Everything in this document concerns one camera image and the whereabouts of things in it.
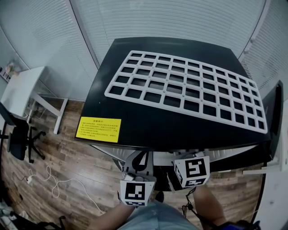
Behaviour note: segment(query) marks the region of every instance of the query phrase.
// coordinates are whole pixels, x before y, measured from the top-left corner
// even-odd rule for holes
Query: person's arm
[[[96,218],[91,224],[90,230],[114,230],[121,227],[132,214],[135,207],[118,204],[105,214]]]
[[[226,223],[221,204],[206,185],[198,186],[193,192],[193,197],[197,214],[203,216],[217,226]],[[211,229],[210,226],[202,222],[201,224],[204,230]]]

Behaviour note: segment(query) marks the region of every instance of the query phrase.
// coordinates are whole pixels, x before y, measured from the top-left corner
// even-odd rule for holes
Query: black table
[[[225,47],[174,38],[116,39],[93,81],[81,116],[121,119],[118,143],[76,137],[77,140],[98,146],[176,151],[235,148],[258,144],[270,139],[269,133],[261,134],[218,122],[105,97],[104,91],[131,50],[190,58],[248,77],[233,52]]]

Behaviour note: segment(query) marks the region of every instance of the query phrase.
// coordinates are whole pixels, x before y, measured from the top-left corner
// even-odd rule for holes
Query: yellow label
[[[103,142],[118,142],[121,119],[81,117],[76,137]]]

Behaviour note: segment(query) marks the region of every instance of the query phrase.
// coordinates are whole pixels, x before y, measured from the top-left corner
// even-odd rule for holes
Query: window blind
[[[284,100],[288,98],[288,2],[271,1],[263,25],[245,55],[242,65],[256,81],[262,98],[283,82]]]
[[[72,0],[101,63],[116,38],[198,40],[232,49],[239,57],[265,0]]]
[[[0,25],[29,66],[47,66],[43,83],[58,97],[85,100],[97,73],[65,0],[1,0]]]

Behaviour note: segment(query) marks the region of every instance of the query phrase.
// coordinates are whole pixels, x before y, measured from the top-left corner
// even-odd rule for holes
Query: white cable
[[[71,180],[75,180],[75,181],[78,181],[80,184],[82,184],[82,182],[81,182],[80,180],[77,180],[77,179],[75,179],[75,178],[72,178],[72,179],[67,180],[67,181],[58,181],[58,182],[57,182],[56,179],[55,179],[55,177],[51,174],[51,168],[50,168],[49,165],[47,165],[46,171],[47,171],[47,173],[49,174],[49,177],[48,177],[47,179],[42,179],[42,178],[40,178],[38,175],[33,174],[32,169],[29,169],[29,175],[30,175],[31,178],[34,177],[34,176],[36,176],[36,177],[38,177],[38,178],[39,178],[40,180],[42,180],[42,181],[47,181],[47,180],[50,179],[50,177],[53,177],[53,179],[55,180],[55,183],[56,183],[56,185],[54,186],[54,188],[57,187],[57,189],[58,189],[58,195],[57,195],[57,196],[55,196],[54,193],[53,193],[54,188],[53,188],[52,191],[51,191],[54,198],[58,198],[58,197],[60,196],[60,190],[59,190],[59,187],[58,187],[58,184],[59,184],[60,182],[68,182],[68,181],[71,181]],[[95,204],[95,206],[97,207],[97,209],[99,209],[99,211],[100,211],[101,213],[104,213],[104,212],[98,207],[98,205],[96,204],[96,202],[88,195],[85,186],[84,186],[83,184],[82,184],[82,186],[83,186],[83,188],[84,188],[84,190],[85,190],[85,192],[86,192],[86,195],[89,197],[90,200],[93,201],[93,203]]]

